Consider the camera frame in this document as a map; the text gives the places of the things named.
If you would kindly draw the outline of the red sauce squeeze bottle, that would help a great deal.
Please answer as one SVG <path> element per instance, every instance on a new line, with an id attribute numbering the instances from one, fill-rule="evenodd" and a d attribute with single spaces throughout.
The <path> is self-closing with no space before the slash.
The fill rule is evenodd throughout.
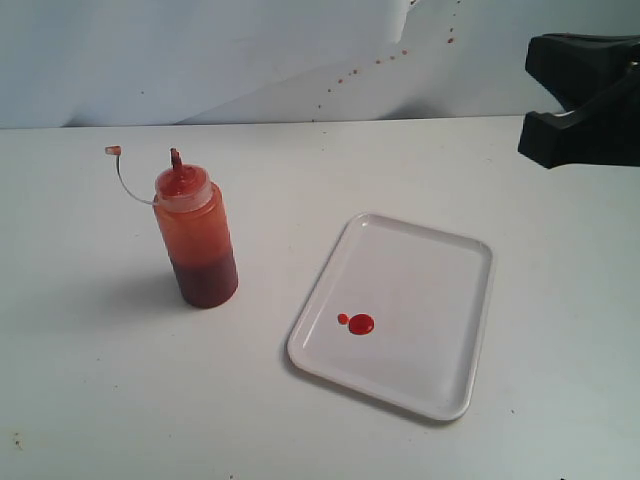
<path id="1" fill-rule="evenodd" d="M 122 148 L 108 146 L 116 175 L 134 200 L 152 207 L 183 299 L 200 309 L 228 301 L 239 285 L 223 195 L 201 166 L 182 161 L 170 150 L 170 167 L 154 183 L 145 200 L 133 193 L 121 173 Z"/>

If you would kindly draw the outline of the red sauce blob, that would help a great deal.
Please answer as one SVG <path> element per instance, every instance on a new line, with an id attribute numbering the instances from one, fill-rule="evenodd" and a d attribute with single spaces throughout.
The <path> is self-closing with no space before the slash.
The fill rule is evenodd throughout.
<path id="1" fill-rule="evenodd" d="M 337 316 L 337 321 L 340 325 L 346 326 L 351 334 L 358 336 L 368 335 L 375 328 L 374 318 L 365 313 L 359 313 L 353 316 L 340 313 Z"/>

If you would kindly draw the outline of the white rectangular plastic tray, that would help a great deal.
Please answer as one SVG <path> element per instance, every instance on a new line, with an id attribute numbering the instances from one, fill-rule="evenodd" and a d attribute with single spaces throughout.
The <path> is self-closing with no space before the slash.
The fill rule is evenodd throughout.
<path id="1" fill-rule="evenodd" d="M 352 218 L 287 341 L 300 370 L 415 415 L 451 422 L 468 409 L 494 255 L 476 239 L 363 213 Z M 351 334 L 337 316 L 370 315 Z"/>

